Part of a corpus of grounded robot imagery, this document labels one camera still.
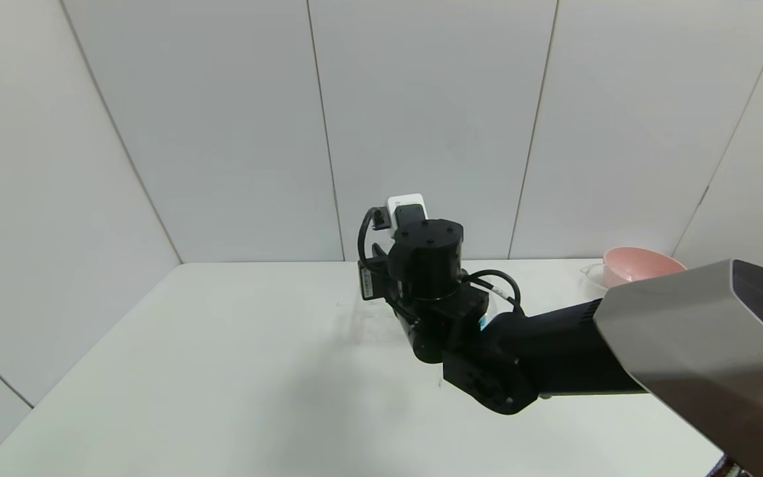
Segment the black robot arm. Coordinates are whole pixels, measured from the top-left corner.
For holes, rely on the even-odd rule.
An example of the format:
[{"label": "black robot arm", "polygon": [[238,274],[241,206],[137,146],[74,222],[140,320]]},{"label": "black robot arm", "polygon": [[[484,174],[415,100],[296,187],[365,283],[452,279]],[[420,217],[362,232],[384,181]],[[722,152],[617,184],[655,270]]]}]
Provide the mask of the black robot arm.
[{"label": "black robot arm", "polygon": [[[644,392],[593,322],[598,299],[527,317],[517,284],[505,276],[514,290],[513,297],[506,295],[514,311],[484,326],[488,293],[473,285],[493,285],[461,269],[464,228],[427,219],[420,205],[399,206],[391,214],[369,209],[361,225],[363,298],[385,299],[415,356],[442,363],[449,383],[502,414],[518,413],[539,396]],[[371,222],[376,230],[395,222],[396,230],[388,253],[373,244],[367,258],[364,239]]]}]

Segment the cable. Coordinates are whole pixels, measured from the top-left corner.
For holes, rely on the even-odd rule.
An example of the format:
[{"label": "cable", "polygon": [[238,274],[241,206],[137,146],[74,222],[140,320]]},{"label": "cable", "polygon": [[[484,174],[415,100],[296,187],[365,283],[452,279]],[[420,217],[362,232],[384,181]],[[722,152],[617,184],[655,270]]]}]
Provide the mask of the cable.
[{"label": "cable", "polygon": [[[505,291],[497,289],[493,284],[490,284],[490,282],[480,279],[480,277],[485,276],[500,277],[508,282],[508,284],[511,285],[511,289],[514,290],[514,298],[512,299],[505,293]],[[520,312],[523,317],[526,317],[526,312],[523,311],[523,307],[520,305],[520,287],[517,286],[517,282],[514,281],[514,278],[512,278],[511,275],[506,274],[505,272],[500,272],[499,270],[481,270],[475,272],[475,274],[467,275],[462,278],[461,281],[472,282],[473,284],[485,287],[491,292],[496,293],[496,295],[503,297],[503,299],[511,303],[511,305],[514,306],[515,311]]]},{"label": "cable", "polygon": [[376,212],[377,208],[378,207],[369,208],[367,213],[364,214],[364,220],[361,221],[361,229],[358,230],[358,261],[361,263],[361,266],[369,270],[372,274],[387,275],[387,272],[372,268],[372,266],[367,263],[367,253],[364,250],[364,243],[367,239],[367,229],[370,227],[370,221],[373,219],[373,213]]}]

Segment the black cable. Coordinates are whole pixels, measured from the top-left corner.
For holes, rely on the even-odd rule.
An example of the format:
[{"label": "black cable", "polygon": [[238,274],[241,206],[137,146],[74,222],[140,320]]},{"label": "black cable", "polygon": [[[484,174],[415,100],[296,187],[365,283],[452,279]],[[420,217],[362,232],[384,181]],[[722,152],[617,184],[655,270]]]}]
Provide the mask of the black cable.
[{"label": "black cable", "polygon": [[372,268],[369,263],[367,263],[367,252],[364,250],[364,243],[367,239],[367,229],[370,227],[370,221],[373,219],[373,214],[376,212],[377,207],[371,207],[368,209],[367,213],[364,214],[364,220],[361,221],[361,229],[358,230],[358,261],[363,265],[364,268],[372,272],[376,275],[387,275],[387,272],[384,272],[378,268]]},{"label": "black cable", "polygon": [[489,290],[493,289],[493,285],[490,283],[480,280],[480,277],[487,277],[487,276],[493,276],[493,277],[500,277],[506,282],[508,282],[509,285],[511,285],[511,289],[514,291],[514,299],[508,299],[508,302],[511,303],[512,306],[514,306],[515,311],[520,312],[520,314],[524,317],[526,316],[526,312],[523,311],[522,306],[520,305],[520,287],[517,286],[517,282],[514,281],[514,278],[511,277],[511,275],[506,274],[505,272],[500,272],[499,270],[480,270],[478,272],[475,272],[475,274],[467,275],[466,277],[462,278],[461,281],[463,282],[472,282],[479,286],[485,287]]}]

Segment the white table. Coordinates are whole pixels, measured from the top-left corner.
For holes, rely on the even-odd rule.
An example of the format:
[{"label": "white table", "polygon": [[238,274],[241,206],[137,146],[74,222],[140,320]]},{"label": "white table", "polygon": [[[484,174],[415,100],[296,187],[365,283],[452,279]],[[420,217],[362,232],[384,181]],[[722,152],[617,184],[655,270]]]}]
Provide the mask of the white table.
[{"label": "white table", "polygon": [[[509,272],[534,314],[590,299],[593,262],[466,267]],[[349,338],[357,286],[354,263],[176,268],[0,446],[0,476],[702,477],[720,456],[646,395],[492,413],[404,338]]]}]

